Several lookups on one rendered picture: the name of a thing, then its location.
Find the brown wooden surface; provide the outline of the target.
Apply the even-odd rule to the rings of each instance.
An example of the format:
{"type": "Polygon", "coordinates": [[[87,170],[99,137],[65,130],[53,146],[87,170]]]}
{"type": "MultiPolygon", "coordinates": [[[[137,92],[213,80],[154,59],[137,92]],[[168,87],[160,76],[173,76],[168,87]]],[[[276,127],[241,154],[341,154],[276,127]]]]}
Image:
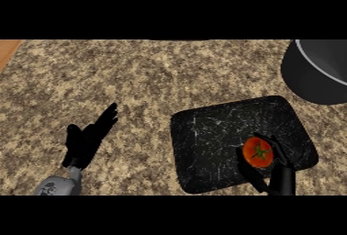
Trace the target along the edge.
{"type": "Polygon", "coordinates": [[[24,41],[21,39],[0,39],[0,72],[9,63],[9,59],[22,42],[24,41]]]}

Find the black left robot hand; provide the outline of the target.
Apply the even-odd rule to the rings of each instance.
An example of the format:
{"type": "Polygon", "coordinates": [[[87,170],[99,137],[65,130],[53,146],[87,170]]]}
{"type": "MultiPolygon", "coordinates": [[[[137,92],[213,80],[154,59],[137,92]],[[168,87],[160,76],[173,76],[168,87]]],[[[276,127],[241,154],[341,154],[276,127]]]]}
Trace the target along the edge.
{"type": "Polygon", "coordinates": [[[62,161],[65,168],[86,169],[93,156],[108,135],[114,124],[118,122],[117,104],[112,103],[96,121],[83,129],[71,124],[67,128],[67,154],[62,161]]]}

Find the black scratched tray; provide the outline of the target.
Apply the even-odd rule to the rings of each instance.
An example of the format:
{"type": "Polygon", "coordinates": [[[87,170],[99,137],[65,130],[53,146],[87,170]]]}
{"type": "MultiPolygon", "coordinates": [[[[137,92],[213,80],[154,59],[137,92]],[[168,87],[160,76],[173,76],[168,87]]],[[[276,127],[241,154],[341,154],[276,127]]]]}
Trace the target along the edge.
{"type": "Polygon", "coordinates": [[[238,169],[236,148],[256,134],[275,137],[301,171],[319,153],[290,101],[279,95],[183,110],[171,117],[171,140],[180,187],[201,194],[248,182],[238,169]]]}

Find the red tomato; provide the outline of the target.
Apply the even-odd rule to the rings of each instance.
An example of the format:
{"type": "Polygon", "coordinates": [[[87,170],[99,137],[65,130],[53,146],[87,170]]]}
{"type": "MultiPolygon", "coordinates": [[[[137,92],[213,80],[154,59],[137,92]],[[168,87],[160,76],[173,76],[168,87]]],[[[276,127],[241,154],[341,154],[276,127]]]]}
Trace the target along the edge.
{"type": "Polygon", "coordinates": [[[267,168],[273,163],[272,145],[261,138],[251,137],[242,146],[242,156],[253,167],[267,168]]]}

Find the dark grey pot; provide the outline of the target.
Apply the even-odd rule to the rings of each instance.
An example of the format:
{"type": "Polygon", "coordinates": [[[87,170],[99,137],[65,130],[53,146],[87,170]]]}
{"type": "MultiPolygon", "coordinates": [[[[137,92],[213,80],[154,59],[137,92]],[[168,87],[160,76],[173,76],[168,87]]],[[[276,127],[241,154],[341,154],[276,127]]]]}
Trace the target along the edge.
{"type": "Polygon", "coordinates": [[[347,39],[294,39],[281,73],[290,90],[306,101],[347,103],[347,39]]]}

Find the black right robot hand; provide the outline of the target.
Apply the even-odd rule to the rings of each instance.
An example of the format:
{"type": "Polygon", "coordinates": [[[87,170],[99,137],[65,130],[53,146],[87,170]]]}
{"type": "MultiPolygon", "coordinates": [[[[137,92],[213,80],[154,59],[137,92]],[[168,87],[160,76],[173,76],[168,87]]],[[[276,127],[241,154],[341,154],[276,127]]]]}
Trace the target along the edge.
{"type": "Polygon", "coordinates": [[[281,142],[275,136],[266,137],[260,133],[254,133],[253,137],[259,137],[267,141],[273,148],[273,170],[270,183],[266,184],[263,175],[245,161],[242,156],[242,146],[236,148],[238,169],[239,173],[256,188],[259,193],[266,192],[270,196],[294,196],[295,195],[295,170],[294,163],[285,154],[281,142]]]}

